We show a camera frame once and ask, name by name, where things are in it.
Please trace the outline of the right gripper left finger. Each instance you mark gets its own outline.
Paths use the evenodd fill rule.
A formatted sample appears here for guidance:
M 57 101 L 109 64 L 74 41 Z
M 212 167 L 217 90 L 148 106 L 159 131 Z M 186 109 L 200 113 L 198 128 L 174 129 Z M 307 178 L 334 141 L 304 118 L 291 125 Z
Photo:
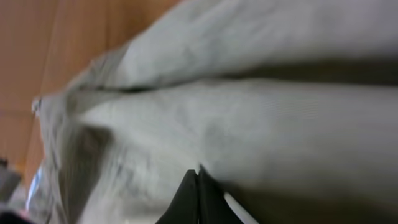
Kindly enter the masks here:
M 184 175 L 168 209 L 156 224 L 197 224 L 198 184 L 197 174 L 188 170 Z

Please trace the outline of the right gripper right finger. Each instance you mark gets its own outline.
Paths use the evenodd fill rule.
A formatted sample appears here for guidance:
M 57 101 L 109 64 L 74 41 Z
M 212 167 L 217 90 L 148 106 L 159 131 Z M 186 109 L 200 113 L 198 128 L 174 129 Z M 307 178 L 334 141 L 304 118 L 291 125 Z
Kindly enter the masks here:
M 206 169 L 198 173 L 199 221 L 201 224 L 243 224 L 224 199 L 224 192 Z

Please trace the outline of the khaki green shorts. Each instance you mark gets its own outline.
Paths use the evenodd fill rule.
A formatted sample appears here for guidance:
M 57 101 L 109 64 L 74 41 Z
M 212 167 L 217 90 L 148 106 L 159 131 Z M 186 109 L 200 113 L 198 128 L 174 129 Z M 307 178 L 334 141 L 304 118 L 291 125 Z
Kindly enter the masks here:
M 397 222 L 396 1 L 184 1 L 35 110 L 37 223 L 154 223 L 200 167 L 259 222 Z

